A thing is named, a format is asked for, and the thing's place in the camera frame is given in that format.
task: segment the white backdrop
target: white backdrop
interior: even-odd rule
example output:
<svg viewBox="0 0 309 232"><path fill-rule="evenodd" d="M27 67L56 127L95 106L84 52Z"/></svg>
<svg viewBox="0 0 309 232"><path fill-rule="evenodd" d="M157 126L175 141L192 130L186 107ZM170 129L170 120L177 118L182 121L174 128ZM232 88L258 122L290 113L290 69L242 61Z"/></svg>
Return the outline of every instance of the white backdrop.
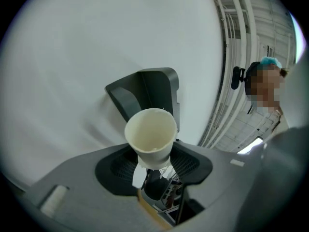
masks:
<svg viewBox="0 0 309 232"><path fill-rule="evenodd" d="M197 144L222 68L213 0L29 0L1 51L1 165L19 187L125 143L105 86L144 68L179 76L182 141Z"/></svg>

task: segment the gray machine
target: gray machine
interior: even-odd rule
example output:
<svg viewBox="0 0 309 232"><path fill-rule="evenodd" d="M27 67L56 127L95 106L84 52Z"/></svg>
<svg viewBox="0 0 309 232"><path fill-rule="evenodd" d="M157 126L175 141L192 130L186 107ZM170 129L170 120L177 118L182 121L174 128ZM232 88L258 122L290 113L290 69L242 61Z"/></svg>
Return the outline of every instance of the gray machine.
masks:
<svg viewBox="0 0 309 232"><path fill-rule="evenodd" d="M134 73L106 91L126 121L142 109L164 108L180 128L178 87L176 72L162 68ZM308 127L290 129L247 155L174 142L170 161L182 190L172 230L255 231L264 226L303 178L307 135ZM48 231L163 231L132 186L137 163L128 144L74 157L35 183L21 203ZM58 187L65 191L48 215L42 213Z"/></svg>

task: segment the blue hair net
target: blue hair net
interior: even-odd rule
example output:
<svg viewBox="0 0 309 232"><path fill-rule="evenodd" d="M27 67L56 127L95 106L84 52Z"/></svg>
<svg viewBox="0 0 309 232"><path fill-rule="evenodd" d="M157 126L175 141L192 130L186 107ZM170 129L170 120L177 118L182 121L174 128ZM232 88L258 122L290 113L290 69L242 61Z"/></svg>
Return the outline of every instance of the blue hair net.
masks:
<svg viewBox="0 0 309 232"><path fill-rule="evenodd" d="M280 69L282 68L281 63L278 61L276 58L271 58L271 57L262 57L260 64L275 64L277 65Z"/></svg>

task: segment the paper cup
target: paper cup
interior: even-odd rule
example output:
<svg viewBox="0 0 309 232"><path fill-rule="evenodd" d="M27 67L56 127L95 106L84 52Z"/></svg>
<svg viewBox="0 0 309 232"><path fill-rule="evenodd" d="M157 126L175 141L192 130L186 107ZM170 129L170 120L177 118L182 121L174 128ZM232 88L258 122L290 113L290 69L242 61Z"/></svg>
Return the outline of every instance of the paper cup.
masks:
<svg viewBox="0 0 309 232"><path fill-rule="evenodd" d="M161 169L169 162L169 154L177 137L177 124L169 112L149 108L128 121L125 137L138 154L142 167Z"/></svg>

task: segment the white paper cup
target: white paper cup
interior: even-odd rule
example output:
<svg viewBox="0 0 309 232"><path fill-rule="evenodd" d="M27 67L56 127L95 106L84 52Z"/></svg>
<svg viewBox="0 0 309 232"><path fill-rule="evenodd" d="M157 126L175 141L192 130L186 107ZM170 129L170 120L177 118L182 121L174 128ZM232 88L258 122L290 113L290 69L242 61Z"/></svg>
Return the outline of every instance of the white paper cup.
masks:
<svg viewBox="0 0 309 232"><path fill-rule="evenodd" d="M169 162L169 154L177 137L177 124L169 112L149 108L128 121L125 137L138 154L142 167L161 169Z"/></svg>

